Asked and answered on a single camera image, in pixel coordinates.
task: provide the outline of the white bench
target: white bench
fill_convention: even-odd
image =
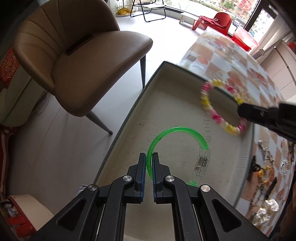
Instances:
[[[195,16],[195,15],[190,14],[190,13],[187,13],[187,12],[182,12],[182,13],[180,13],[180,14],[182,15],[182,17],[181,17],[181,19],[180,19],[180,21],[179,21],[179,24],[181,24],[181,23],[184,22],[184,20],[183,20],[184,17],[188,17],[188,18],[193,19],[193,25],[192,25],[192,27],[194,26],[195,22],[196,22],[197,20],[199,20],[199,17],[198,17],[198,16]]]

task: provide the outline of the red chair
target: red chair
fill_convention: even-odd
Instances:
[[[211,28],[219,31],[220,33],[223,33],[224,35],[227,36],[227,33],[228,33],[228,29],[231,25],[231,22],[232,22],[232,18],[229,16],[229,14],[225,13],[225,12],[219,12],[215,15],[214,18],[217,18],[219,20],[219,23],[221,25],[224,25],[225,27],[224,28],[221,28],[217,25],[214,25],[214,24],[211,24],[211,23],[206,23],[206,22],[203,22],[202,23],[202,17],[203,16],[200,16],[199,20],[197,20],[192,28],[192,30],[195,30],[197,29],[197,26],[199,24],[202,24],[205,28],[210,26]]]

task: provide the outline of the chair backrest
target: chair backrest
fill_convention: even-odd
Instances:
[[[118,30],[103,0],[50,0],[24,20],[13,51],[25,71],[52,93],[54,64],[68,47],[86,34]]]
[[[225,12],[219,12],[215,15],[215,18],[217,18],[219,20],[219,22],[222,25],[225,25],[226,27],[232,22],[232,18],[229,14],[225,13]]]

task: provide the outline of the clear plastic clasp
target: clear plastic clasp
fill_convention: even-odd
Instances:
[[[200,148],[191,179],[187,183],[188,185],[195,187],[199,187],[201,185],[202,180],[205,177],[207,167],[209,166],[210,156],[211,153],[209,148]]]

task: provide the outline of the red cushion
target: red cushion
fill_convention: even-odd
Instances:
[[[9,83],[18,67],[19,62],[12,52],[12,49],[10,49],[0,66],[0,81],[4,82],[5,88],[8,88]]]

